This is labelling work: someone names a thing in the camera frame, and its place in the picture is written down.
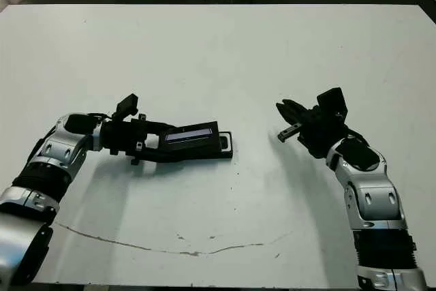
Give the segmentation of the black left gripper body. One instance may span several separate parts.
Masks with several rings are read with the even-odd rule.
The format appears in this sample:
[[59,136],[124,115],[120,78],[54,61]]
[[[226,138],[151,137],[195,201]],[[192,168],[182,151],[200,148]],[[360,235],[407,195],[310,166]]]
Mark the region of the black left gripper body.
[[131,121],[105,122],[100,135],[102,147],[108,149],[111,155],[124,152],[126,156],[131,157],[131,165],[137,166],[142,160],[136,158],[136,151],[147,147],[146,139],[149,134],[159,135],[146,132],[146,121],[146,115],[140,114],[138,119]]

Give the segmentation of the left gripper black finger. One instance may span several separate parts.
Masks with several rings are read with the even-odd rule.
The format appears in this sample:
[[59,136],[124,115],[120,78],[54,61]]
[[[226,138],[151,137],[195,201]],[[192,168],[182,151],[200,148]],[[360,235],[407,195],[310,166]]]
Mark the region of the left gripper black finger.
[[176,126],[162,122],[146,121],[147,133],[163,133],[164,131],[173,128],[176,128]]
[[162,151],[161,149],[143,148],[136,151],[136,158],[142,161],[155,163],[174,163],[188,160],[186,155],[172,151]]

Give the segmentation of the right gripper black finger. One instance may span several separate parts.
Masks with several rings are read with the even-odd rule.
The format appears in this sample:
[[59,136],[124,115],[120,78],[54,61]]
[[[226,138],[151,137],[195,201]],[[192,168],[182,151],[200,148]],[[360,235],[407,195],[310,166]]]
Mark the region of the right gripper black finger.
[[300,123],[302,105],[295,101],[282,101],[276,103],[276,107],[283,119],[290,125]]
[[281,115],[284,119],[302,119],[308,110],[298,102],[291,99],[283,99]]

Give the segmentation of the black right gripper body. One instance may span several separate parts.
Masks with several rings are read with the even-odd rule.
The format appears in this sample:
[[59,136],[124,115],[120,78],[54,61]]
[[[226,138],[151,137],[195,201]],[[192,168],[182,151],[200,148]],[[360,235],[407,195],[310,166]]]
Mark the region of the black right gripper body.
[[315,105],[307,110],[300,123],[290,125],[280,132],[277,138],[285,142],[288,138],[298,135],[297,140],[314,158],[325,158],[332,145],[346,137],[348,133],[345,124],[347,109],[339,110]]

